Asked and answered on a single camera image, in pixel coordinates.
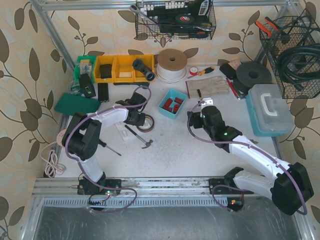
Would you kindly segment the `brown tape roll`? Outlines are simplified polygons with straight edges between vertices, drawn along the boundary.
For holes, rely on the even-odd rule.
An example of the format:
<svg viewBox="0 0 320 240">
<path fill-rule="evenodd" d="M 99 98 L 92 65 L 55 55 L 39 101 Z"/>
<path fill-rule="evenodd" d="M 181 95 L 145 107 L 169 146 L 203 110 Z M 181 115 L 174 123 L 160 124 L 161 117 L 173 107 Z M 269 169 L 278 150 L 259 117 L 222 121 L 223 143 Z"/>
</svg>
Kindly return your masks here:
<svg viewBox="0 0 320 240">
<path fill-rule="evenodd" d="M 145 120 L 142 126 L 137 126 L 137 130 L 142 133 L 148 133 L 153 130 L 155 126 L 155 120 L 151 115 L 146 114 Z"/>
</svg>

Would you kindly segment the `black handled hammer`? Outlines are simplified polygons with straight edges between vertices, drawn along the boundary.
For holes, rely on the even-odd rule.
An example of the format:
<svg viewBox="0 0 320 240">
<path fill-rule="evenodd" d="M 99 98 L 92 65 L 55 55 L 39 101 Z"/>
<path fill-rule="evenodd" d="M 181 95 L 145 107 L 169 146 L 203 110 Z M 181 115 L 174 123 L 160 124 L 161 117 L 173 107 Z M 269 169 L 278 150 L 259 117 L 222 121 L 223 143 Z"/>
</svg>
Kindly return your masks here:
<svg viewBox="0 0 320 240">
<path fill-rule="evenodd" d="M 128 125 L 124 125 L 124 127 L 129 130 L 135 137 L 137 137 L 140 141 L 142 141 L 145 146 L 142 147 L 142 149 L 147 149 L 148 147 L 151 146 L 151 144 L 153 143 L 153 140 L 150 139 L 149 141 L 145 141 L 142 137 L 140 137 L 133 129 L 131 129 Z"/>
</svg>

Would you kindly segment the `red spring long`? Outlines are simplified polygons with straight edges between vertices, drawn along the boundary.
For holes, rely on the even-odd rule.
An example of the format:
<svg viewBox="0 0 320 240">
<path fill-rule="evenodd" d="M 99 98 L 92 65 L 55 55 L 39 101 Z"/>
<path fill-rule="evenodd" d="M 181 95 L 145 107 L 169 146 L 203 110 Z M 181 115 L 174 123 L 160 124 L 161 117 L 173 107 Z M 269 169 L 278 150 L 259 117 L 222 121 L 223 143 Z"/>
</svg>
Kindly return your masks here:
<svg viewBox="0 0 320 240">
<path fill-rule="evenodd" d="M 168 98 L 167 100 L 166 100 L 166 102 L 164 103 L 164 105 L 163 105 L 163 109 L 164 110 L 166 110 L 166 111 L 169 111 L 169 112 L 171 112 L 172 111 L 172 108 L 170 107 L 170 105 L 172 104 L 172 102 L 173 102 L 173 100 L 171 99 L 171 98 Z"/>
<path fill-rule="evenodd" d="M 173 113 L 174 113 L 174 114 L 176 114 L 176 113 L 178 112 L 180 106 L 181 106 L 180 104 L 175 104 L 175 105 L 174 105 L 174 107 L 173 107 Z"/>
</svg>

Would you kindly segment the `red spring short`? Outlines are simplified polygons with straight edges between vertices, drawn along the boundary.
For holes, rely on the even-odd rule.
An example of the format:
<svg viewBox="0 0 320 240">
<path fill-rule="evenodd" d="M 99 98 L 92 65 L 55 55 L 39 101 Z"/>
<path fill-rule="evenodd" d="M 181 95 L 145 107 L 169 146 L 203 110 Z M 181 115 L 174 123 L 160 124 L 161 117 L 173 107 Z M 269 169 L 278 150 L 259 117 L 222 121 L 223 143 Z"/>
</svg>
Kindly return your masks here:
<svg viewBox="0 0 320 240">
<path fill-rule="evenodd" d="M 174 99 L 174 102 L 175 103 L 177 103 L 177 104 L 179 104 L 179 105 L 181 105 L 182 103 L 183 103 L 183 99 L 181 99 L 181 98 L 178 98 L 178 97 L 176 97 L 175 99 Z"/>
</svg>

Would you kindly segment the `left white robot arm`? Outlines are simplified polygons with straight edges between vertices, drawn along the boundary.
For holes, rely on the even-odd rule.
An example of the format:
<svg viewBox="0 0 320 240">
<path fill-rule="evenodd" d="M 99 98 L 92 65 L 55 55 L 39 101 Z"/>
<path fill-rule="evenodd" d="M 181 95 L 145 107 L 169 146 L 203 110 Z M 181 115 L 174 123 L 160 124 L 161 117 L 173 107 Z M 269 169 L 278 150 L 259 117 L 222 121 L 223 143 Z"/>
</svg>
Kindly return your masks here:
<svg viewBox="0 0 320 240">
<path fill-rule="evenodd" d="M 113 185 L 106 185 L 106 175 L 96 158 L 98 146 L 106 147 L 101 138 L 101 131 L 117 123 L 141 127 L 146 114 L 143 110 L 151 98 L 152 92 L 147 86 L 148 97 L 133 91 L 131 98 L 118 100 L 105 110 L 94 113 L 76 112 L 61 141 L 68 158 L 77 162 L 83 177 L 79 180 L 78 192 L 83 195 L 101 193 L 119 193 Z"/>
</svg>

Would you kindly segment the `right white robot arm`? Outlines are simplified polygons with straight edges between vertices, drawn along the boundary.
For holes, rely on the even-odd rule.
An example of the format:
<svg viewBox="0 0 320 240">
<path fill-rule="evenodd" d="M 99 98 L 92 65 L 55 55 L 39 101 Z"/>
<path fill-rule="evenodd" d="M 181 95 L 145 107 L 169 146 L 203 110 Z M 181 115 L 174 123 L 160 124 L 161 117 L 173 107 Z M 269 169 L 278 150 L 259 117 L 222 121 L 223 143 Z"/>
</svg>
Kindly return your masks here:
<svg viewBox="0 0 320 240">
<path fill-rule="evenodd" d="M 212 188 L 212 195 L 218 188 L 253 192 L 272 200 L 286 215 L 308 213 L 306 202 L 314 196 L 314 191 L 307 169 L 301 163 L 291 164 L 269 154 L 241 131 L 226 125 L 212 98 L 202 99 L 195 107 L 200 107 L 201 110 L 187 112 L 189 133 L 201 141 L 202 138 L 196 136 L 192 130 L 202 128 L 209 136 L 207 143 L 242 158 L 261 173 L 256 175 L 241 167 L 235 167 L 226 174 L 226 183 Z"/>
</svg>

